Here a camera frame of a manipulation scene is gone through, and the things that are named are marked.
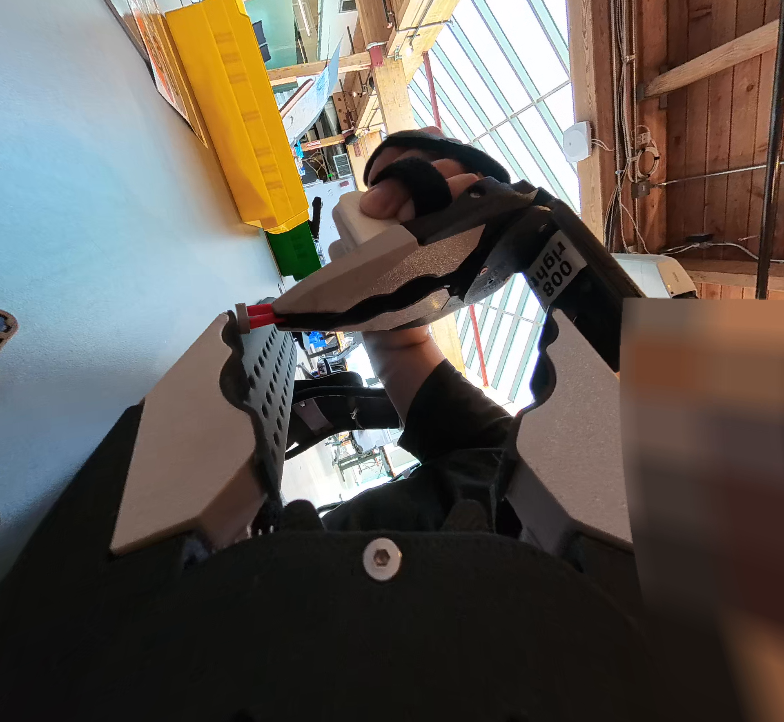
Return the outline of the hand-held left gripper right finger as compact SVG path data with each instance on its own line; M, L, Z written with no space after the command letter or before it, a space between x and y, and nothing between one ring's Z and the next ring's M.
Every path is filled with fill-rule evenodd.
M619 379L559 309L548 314L540 340L543 389L519 415L507 489L522 538L565 551L586 535L632 551Z

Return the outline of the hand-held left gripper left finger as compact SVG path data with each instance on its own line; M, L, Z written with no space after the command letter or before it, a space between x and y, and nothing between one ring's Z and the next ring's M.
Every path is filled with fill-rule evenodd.
M218 314L145 396L112 553L187 532L218 550L242 539L273 486L242 352L236 317Z

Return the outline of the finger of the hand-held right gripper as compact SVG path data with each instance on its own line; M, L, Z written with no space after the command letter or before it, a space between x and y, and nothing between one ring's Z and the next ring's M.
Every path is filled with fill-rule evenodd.
M459 296L445 288L403 305L403 295L376 296L344 311L299 312L283 316L283 327L292 331L386 331L427 325L466 307Z
M317 318L342 315L368 301L392 296L406 285L426 284L456 271L475 250L484 225L445 239L420 245L402 225L393 225L376 237L306 277L272 303L276 316Z

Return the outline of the person's right forearm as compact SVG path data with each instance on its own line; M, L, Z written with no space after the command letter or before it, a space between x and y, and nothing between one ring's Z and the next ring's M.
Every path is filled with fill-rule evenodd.
M397 331L363 332L368 359L402 425L430 374L446 361L430 327L423 325Z

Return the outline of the grey desk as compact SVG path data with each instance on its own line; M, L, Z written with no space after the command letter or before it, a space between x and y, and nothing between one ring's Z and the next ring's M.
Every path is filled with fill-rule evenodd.
M123 411L277 296L214 153L103 0L2 0L2 575Z

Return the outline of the person's right hand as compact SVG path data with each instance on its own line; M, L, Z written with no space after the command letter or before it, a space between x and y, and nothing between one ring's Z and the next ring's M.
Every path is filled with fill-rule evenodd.
M448 201L452 203L485 177L481 172L468 172L457 160L431 158L423 151L410 149L398 155L390 151L383 156L373 168L371 184L360 200L361 212L378 220L393 219L397 223L405 223L424 216L433 211L436 200L442 201L446 197L446 190ZM408 181L399 176L379 178L381 172L398 161L427 164L428 168L424 170L422 179L419 176Z

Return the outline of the green plastic bin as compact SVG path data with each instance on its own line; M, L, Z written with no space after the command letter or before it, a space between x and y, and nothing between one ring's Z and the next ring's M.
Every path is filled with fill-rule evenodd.
M301 281L322 267L310 222L305 221L284 233L264 234L281 276Z

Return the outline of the white round ceiling device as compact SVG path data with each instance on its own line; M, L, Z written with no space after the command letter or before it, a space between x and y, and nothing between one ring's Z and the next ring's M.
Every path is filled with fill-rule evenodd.
M562 150L566 161L573 165L592 155L593 130L588 120L576 122L563 131Z

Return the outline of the black perforated office chair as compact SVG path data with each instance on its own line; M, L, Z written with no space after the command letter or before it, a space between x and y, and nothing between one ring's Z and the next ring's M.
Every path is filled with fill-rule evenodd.
M263 468L281 486L285 462L337 434L397 430L402 424L382 387L356 372L296 379L299 345L267 326L242 337L244 405L259 418Z

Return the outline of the person's black shirt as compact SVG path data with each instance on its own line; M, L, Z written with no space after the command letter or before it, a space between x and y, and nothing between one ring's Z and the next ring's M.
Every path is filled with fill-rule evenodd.
M517 539L506 500L514 419L448 362L419 388L399 445L419 461L409 477L355 496L323 517L328 531L490 531Z

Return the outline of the white projector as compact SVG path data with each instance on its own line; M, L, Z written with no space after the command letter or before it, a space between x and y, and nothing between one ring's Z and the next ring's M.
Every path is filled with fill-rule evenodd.
M648 298L698 298L691 276L673 257L635 253L612 256Z

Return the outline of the red pipe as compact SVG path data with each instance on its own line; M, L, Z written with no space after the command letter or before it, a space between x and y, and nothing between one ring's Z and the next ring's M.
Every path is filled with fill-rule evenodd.
M437 102L435 82L432 74L432 68L430 65L429 52L427 50L423 52L423 65L424 65L424 73L426 75L426 80L427 80L427 85L428 85L428 90L430 95L430 105L432 108L432 113L434 115L435 126L439 131L442 131L443 127L441 123L440 110ZM485 366L485 356L481 345L481 337L479 333L479 327L478 327L477 316L476 316L474 305L469 305L468 310L469 310L469 316L471 321L471 327L474 333L474 345L475 345L477 359L479 361L482 386L485 389L487 389L489 387L488 375ZM462 374L466 374L465 363L463 360L462 346L459 342L459 335L456 327L455 317L450 315L450 316L443 317L437 320L436 322L434 322L432 325L430 325L430 334L432 335L432 338L434 339L440 352L450 361L450 363L459 372L461 372Z

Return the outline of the yellow plastic bin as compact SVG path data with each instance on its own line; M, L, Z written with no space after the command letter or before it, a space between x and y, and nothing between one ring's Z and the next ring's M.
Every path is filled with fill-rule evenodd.
M165 13L171 37L241 220L270 234L309 206L243 0Z

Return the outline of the black pole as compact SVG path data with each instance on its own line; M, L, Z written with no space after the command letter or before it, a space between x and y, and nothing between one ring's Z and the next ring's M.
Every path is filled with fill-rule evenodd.
M764 180L763 204L760 216L757 276L754 297L768 297L775 228L779 207L779 175L783 134L783 0L779 0L779 25L776 58L771 92L768 149Z

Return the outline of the dark printed toy box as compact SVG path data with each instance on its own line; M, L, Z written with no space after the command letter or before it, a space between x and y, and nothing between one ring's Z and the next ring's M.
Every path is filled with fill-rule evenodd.
M103 0L147 64L160 96L187 122L205 146L209 137L198 104L172 39L164 11L156 0Z

